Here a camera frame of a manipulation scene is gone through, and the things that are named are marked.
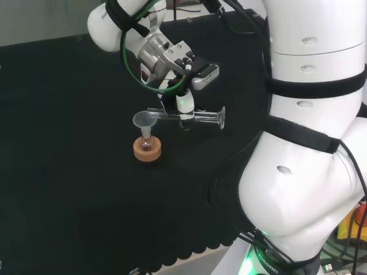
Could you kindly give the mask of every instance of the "cork base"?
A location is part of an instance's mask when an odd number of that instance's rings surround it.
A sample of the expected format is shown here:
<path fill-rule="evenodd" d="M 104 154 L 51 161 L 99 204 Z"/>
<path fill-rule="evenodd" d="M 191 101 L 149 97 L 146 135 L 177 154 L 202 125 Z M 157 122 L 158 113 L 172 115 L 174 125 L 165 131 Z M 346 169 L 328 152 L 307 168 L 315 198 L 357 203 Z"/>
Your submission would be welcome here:
<path fill-rule="evenodd" d="M 161 156 L 162 149 L 161 149 L 161 141 L 153 136 L 155 140 L 155 147 L 153 150 L 150 151 L 143 151 L 139 146 L 139 139 L 137 138 L 134 142 L 133 148 L 134 148 L 134 155 L 135 157 L 140 160 L 141 162 L 152 162 L 153 160 L 158 159 Z"/>

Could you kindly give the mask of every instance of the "black table surface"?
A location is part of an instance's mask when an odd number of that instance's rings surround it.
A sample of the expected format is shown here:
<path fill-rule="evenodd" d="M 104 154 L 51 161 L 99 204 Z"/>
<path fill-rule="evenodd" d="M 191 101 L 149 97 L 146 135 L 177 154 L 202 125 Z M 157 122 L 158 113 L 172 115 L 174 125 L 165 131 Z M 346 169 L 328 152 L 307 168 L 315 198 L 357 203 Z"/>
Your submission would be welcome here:
<path fill-rule="evenodd" d="M 231 15 L 238 29 L 250 30 Z M 88 35 L 0 48 L 0 260 L 3 274 L 128 274 L 206 247 L 230 245 L 228 222 L 208 209 L 206 183 L 258 132 L 267 101 L 261 48 L 228 33 L 213 15 L 165 23 L 173 42 L 220 64 L 200 96 L 227 109 L 225 129 L 176 122 L 152 129 L 154 165 L 134 158 L 132 117 L 159 107 L 118 54 Z"/>

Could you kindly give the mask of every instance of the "yellow object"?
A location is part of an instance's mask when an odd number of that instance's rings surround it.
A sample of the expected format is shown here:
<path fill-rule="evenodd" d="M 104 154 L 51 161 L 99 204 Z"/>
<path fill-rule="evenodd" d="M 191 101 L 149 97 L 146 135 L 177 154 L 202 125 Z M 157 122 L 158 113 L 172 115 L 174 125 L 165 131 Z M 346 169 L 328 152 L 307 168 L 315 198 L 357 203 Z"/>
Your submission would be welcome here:
<path fill-rule="evenodd" d="M 339 224 L 338 239 L 347 239 L 350 218 L 352 217 L 353 211 L 354 211 L 354 209 Z M 353 221 L 352 239 L 357 239 L 358 227 L 359 227 L 359 225 L 356 223 L 356 221 Z M 362 229 L 361 239 L 364 240 L 365 242 L 367 242 L 367 226 L 363 227 L 363 229 Z"/>

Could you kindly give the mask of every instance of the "black strap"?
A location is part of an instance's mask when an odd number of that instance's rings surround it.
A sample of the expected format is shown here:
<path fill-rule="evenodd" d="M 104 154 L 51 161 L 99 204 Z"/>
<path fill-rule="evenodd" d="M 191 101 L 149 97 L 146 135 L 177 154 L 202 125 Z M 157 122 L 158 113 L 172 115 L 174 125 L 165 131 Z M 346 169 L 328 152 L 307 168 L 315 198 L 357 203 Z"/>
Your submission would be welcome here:
<path fill-rule="evenodd" d="M 316 275 L 320 269 L 321 251 L 307 261 L 281 264 L 270 259 L 260 249 L 254 247 L 254 250 L 260 264 L 270 275 Z"/>
<path fill-rule="evenodd" d="M 335 153 L 339 147 L 339 139 L 274 116 L 265 118 L 263 130 L 288 142 L 328 154 Z"/>
<path fill-rule="evenodd" d="M 266 90 L 274 95 L 292 97 L 294 99 L 328 99 L 331 97 L 345 96 L 363 88 L 367 79 L 367 65 L 365 70 L 343 80 L 299 83 L 266 79 Z"/>
<path fill-rule="evenodd" d="M 148 28 L 137 23 L 136 16 L 138 13 L 130 17 L 120 6 L 117 0 L 107 0 L 106 12 L 116 26 L 119 27 L 119 29 L 121 29 L 123 32 L 127 32 L 130 29 L 135 29 L 142 37 L 147 36 L 150 32 Z"/>

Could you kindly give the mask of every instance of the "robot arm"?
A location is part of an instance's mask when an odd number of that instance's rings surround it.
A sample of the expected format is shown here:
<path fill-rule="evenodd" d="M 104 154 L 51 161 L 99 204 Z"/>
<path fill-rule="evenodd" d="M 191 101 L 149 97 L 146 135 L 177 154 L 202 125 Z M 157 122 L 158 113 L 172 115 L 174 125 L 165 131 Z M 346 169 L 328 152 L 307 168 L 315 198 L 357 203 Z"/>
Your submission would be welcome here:
<path fill-rule="evenodd" d="M 129 15 L 145 5 L 145 1 L 118 1 Z M 213 10 L 218 9 L 211 0 L 206 1 Z M 365 70 L 366 0 L 263 2 L 275 80 L 317 86 L 353 78 Z M 172 75 L 173 71 L 185 73 L 186 67 L 181 65 L 187 64 L 177 60 L 193 61 L 193 53 L 184 42 L 173 45 L 159 31 L 165 13 L 159 10 L 164 8 L 163 0 L 157 2 L 151 14 L 139 21 L 150 30 L 147 36 L 134 29 L 126 34 L 126 48 L 141 61 L 143 71 L 157 77 Z M 104 4 L 91 13 L 88 29 L 103 50 L 120 50 L 122 31 L 110 19 Z M 367 120 L 356 118 L 361 102 L 362 89 L 324 97 L 274 94 L 270 115 L 343 140 L 367 178 Z M 294 262 L 316 257 L 333 229 L 362 197 L 354 165 L 341 147 L 328 154 L 268 132 L 261 135 L 239 183 L 241 210 Z M 273 274 L 264 267 L 266 260 L 253 251 L 257 273 Z"/>

